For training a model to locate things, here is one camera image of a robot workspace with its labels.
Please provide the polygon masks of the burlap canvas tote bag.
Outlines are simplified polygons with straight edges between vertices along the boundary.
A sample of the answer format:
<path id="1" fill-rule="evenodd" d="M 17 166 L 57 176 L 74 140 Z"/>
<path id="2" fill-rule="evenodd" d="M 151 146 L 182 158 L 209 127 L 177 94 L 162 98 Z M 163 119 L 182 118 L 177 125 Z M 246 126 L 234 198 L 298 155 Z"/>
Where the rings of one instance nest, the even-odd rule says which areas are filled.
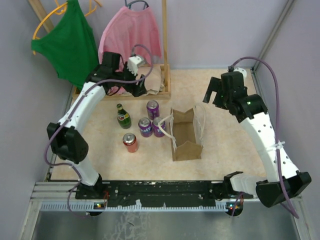
<path id="1" fill-rule="evenodd" d="M 174 162 L 201 159 L 206 119 L 206 110 L 199 103 L 186 112 L 172 108 L 170 115 L 162 119 L 165 130 L 161 126 L 159 128 L 170 138 Z"/>

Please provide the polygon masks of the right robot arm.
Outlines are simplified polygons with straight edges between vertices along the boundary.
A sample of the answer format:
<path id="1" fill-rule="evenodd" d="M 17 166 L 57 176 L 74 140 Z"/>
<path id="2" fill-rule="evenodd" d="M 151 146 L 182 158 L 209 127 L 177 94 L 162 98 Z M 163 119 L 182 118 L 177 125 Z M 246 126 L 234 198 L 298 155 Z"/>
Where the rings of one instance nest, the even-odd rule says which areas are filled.
<path id="1" fill-rule="evenodd" d="M 229 198 L 239 193 L 254 195 L 270 208 L 298 196 L 312 179 L 309 173 L 299 171 L 287 155 L 263 99 L 258 94 L 248 94 L 246 76 L 244 69 L 230 68 L 220 77 L 212 77 L 203 102 L 212 102 L 235 116 L 250 136 L 266 173 L 265 177 L 241 171 L 230 173 L 223 180 L 224 194 Z M 174 161 L 200 159 L 205 122 L 198 119 L 195 108 L 185 112 L 172 109 L 167 117 L 160 117 L 157 102 L 151 100 L 147 110 L 148 117 L 138 123 L 142 134 L 151 132 L 157 137 L 168 137 Z"/>

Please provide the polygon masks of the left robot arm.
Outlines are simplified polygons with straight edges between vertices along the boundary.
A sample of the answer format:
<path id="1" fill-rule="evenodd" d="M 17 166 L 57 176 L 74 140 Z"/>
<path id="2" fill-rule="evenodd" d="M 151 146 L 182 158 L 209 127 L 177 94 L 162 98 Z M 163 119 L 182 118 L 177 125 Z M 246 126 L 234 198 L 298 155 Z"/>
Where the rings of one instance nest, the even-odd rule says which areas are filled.
<path id="1" fill-rule="evenodd" d="M 105 52 L 102 63 L 88 74 L 79 96 L 68 112 L 58 123 L 51 122 L 47 126 L 49 142 L 44 151 L 52 150 L 64 161 L 64 165 L 73 168 L 79 182 L 87 186 L 87 194 L 95 199 L 103 195 L 104 186 L 98 183 L 100 175 L 89 161 L 89 145 L 82 136 L 83 130 L 96 105 L 112 87 L 123 87 L 134 97 L 146 93 L 146 77 L 137 79 L 137 76 L 139 67 L 147 61 L 133 53 L 123 69 L 119 70 L 120 60 L 119 53 Z"/>

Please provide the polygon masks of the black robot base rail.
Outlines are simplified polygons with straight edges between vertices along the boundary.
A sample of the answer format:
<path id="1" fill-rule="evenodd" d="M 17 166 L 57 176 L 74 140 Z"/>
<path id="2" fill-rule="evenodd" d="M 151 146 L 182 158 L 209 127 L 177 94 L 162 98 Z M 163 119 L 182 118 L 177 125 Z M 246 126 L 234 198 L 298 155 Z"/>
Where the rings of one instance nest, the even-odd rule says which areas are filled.
<path id="1" fill-rule="evenodd" d="M 109 207 L 129 207 L 139 200 L 147 207 L 214 207 L 216 201 L 230 199 L 238 192 L 226 181 L 134 181 L 99 180 L 95 186 L 80 184 L 77 200 L 106 200 Z"/>

